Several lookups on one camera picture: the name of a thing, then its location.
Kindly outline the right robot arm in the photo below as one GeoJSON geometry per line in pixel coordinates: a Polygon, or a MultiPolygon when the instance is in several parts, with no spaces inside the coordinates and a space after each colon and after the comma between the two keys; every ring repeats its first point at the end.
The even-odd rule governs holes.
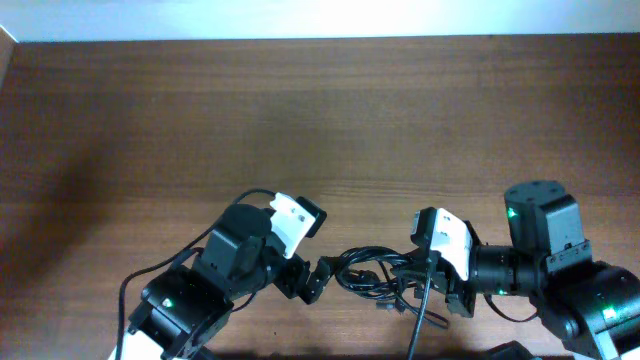
{"type": "Polygon", "coordinates": [[[450,313],[471,318],[476,297],[528,298],[535,317],[575,358],[639,356],[639,279],[596,261],[577,201],[557,181],[534,180],[504,193],[511,243],[480,241],[470,222],[443,208],[414,217],[416,250],[395,276],[435,290],[450,313]]]}

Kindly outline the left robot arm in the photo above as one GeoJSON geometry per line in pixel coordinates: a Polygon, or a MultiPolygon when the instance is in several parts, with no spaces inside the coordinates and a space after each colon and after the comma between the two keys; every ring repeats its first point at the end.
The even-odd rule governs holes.
{"type": "Polygon", "coordinates": [[[313,201],[271,192],[266,208],[236,198],[201,235],[153,266],[157,277],[142,290],[131,314],[119,291],[113,359],[206,359],[206,344],[240,311],[275,286],[286,298],[315,303],[331,278],[331,265],[312,266],[297,255],[327,218],[313,201]]]}

